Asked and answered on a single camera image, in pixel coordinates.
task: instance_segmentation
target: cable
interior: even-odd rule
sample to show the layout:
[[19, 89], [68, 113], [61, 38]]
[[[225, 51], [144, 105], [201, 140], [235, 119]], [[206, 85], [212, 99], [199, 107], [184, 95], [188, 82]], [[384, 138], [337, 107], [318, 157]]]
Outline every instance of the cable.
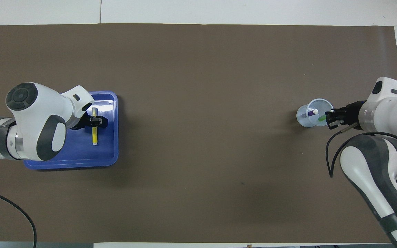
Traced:
[[[332, 137], [329, 139], [329, 141], [328, 141], [327, 144], [326, 144], [326, 161], [327, 161], [327, 169], [329, 170], [329, 176], [330, 176], [330, 177], [333, 177], [333, 176], [334, 176], [334, 166], [335, 166], [335, 162], [336, 162], [336, 160], [337, 160], [338, 155], [339, 155], [340, 152], [342, 151], [342, 149], [347, 145], [347, 143], [348, 143], [350, 140], [352, 140], [353, 138], [355, 138], [355, 137], [358, 136], [358, 135], [355, 135], [355, 136], [349, 138], [346, 142], [344, 142], [344, 143], [338, 148], [338, 150], [336, 151], [336, 153], [335, 153], [335, 155], [334, 155], [334, 158], [333, 158], [333, 160], [332, 160], [332, 165], [330, 166], [330, 164], [329, 164], [329, 153], [328, 153], [328, 152], [329, 152], [329, 144], [330, 144], [330, 142], [331, 142], [337, 135], [339, 135], [340, 133], [344, 133], [345, 131], [344, 131], [344, 130], [341, 130], [340, 132], [337, 132], [337, 133], [335, 133], [334, 135], [332, 135]], [[396, 135], [393, 135], [393, 134], [391, 134], [391, 133], [386, 133], [386, 132], [366, 132], [366, 133], [362, 133], [362, 134], [359, 134], [359, 135], [376, 135], [376, 134], [389, 136], [389, 137], [395, 138], [395, 139], [397, 140], [397, 136], [396, 136]]]
[[38, 240], [38, 237], [36, 235], [36, 227], [33, 223], [33, 220], [30, 218], [30, 216], [18, 205], [16, 205], [13, 201], [10, 201], [9, 199], [5, 198], [4, 196], [0, 195], [0, 199], [3, 201], [6, 201], [7, 203], [11, 204], [13, 207], [15, 207], [19, 212], [21, 212], [27, 220], [30, 222], [30, 225], [32, 226], [33, 229], [33, 248], [36, 248], [36, 242]]

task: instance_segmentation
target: white robot link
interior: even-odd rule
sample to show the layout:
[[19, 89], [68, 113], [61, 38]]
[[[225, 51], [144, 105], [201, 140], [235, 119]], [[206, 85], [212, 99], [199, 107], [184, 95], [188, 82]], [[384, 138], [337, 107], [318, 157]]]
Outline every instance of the white robot link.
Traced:
[[366, 101], [334, 108], [326, 120], [330, 129], [343, 124], [366, 132], [346, 141], [334, 161], [343, 149], [342, 171], [397, 247], [397, 81], [379, 78]]
[[38, 83], [14, 87], [6, 97], [14, 118], [0, 117], [0, 159], [52, 159], [64, 144], [66, 129], [79, 129], [93, 103], [82, 86], [62, 94]]

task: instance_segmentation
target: blue plastic tray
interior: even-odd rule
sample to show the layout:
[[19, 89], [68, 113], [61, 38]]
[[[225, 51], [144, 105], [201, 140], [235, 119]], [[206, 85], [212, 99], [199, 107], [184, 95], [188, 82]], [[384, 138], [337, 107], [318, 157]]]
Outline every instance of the blue plastic tray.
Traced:
[[107, 128], [98, 128], [98, 145], [92, 143], [92, 128], [67, 130], [65, 144], [56, 157], [49, 161], [24, 160], [29, 169], [81, 168], [109, 166], [119, 156], [117, 96], [112, 91], [92, 91], [94, 104], [87, 112], [91, 115], [92, 108], [98, 109], [98, 115], [108, 118]]

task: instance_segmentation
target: yellow marker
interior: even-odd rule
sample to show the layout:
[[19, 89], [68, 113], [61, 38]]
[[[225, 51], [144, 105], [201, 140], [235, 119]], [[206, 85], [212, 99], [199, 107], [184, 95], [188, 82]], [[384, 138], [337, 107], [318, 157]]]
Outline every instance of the yellow marker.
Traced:
[[[94, 117], [96, 117], [98, 115], [98, 109], [97, 108], [92, 108], [92, 113], [91, 115], [93, 115]], [[97, 145], [98, 144], [98, 128], [97, 127], [93, 127], [93, 145]]]

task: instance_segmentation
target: brown table surface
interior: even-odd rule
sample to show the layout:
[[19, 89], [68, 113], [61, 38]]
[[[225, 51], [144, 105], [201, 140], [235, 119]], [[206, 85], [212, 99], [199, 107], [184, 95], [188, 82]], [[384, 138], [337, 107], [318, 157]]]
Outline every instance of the brown table surface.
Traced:
[[[393, 27], [0, 26], [0, 116], [36, 82], [114, 91], [120, 122], [114, 165], [1, 160], [0, 194], [39, 241], [388, 242], [340, 166], [328, 176], [336, 130], [295, 118], [315, 98], [365, 100], [380, 76], [397, 80]], [[31, 240], [2, 201], [0, 240]]]

